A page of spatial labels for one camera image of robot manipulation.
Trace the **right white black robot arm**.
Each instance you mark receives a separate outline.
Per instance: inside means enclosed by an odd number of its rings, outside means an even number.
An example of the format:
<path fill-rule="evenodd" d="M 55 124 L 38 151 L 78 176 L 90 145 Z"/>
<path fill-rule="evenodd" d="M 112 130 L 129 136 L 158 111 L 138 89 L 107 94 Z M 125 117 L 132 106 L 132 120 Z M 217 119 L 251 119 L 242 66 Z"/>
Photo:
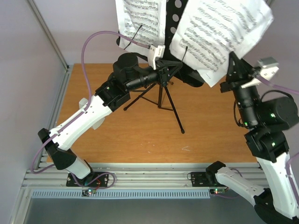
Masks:
<path fill-rule="evenodd" d="M 220 84 L 221 92 L 234 94 L 233 111 L 240 114 L 236 124 L 248 130 L 244 136 L 247 146 L 262 168 L 268 187 L 246 180 L 220 161 L 206 168 L 206 179 L 246 199 L 265 223 L 296 224 L 299 188 L 291 170 L 284 131 L 298 124 L 298 107 L 289 89 L 274 86 L 273 92 L 282 96 L 266 101 L 256 88 L 259 82 L 268 84 L 277 71 L 278 63 L 271 57 L 259 60 L 253 67 L 231 52 L 226 80 Z"/>

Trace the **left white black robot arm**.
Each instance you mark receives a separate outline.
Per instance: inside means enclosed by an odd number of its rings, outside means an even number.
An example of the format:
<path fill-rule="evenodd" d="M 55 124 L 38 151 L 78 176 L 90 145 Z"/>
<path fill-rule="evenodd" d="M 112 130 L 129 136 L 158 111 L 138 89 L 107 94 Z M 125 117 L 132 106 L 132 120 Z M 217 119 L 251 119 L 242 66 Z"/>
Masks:
<path fill-rule="evenodd" d="M 182 68 L 182 62 L 164 59 L 141 68 L 134 53 L 119 56 L 113 64 L 113 72 L 91 96 L 83 99 L 82 105 L 71 117 L 57 127 L 38 132 L 43 148 L 58 170 L 67 170 L 84 186 L 93 183 L 94 174 L 90 165 L 72 152 L 73 143 L 89 128 L 96 129 L 105 117 L 130 100 L 130 92 L 139 88 L 150 90 L 156 84 L 167 87 L 169 80 Z"/>

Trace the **white metronome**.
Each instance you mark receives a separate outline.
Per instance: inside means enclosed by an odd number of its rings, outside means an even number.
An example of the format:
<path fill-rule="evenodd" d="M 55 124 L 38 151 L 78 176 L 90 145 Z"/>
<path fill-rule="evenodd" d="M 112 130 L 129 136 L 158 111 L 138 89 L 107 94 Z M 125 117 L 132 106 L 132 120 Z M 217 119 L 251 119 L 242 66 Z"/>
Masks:
<path fill-rule="evenodd" d="M 83 115 L 76 120 L 79 122 L 79 127 L 85 131 L 91 127 L 96 130 L 111 112 L 107 106 L 103 105 L 104 102 L 99 96 L 92 96 L 91 103 L 87 108 L 88 102 L 86 98 L 79 101 L 79 109 Z"/>

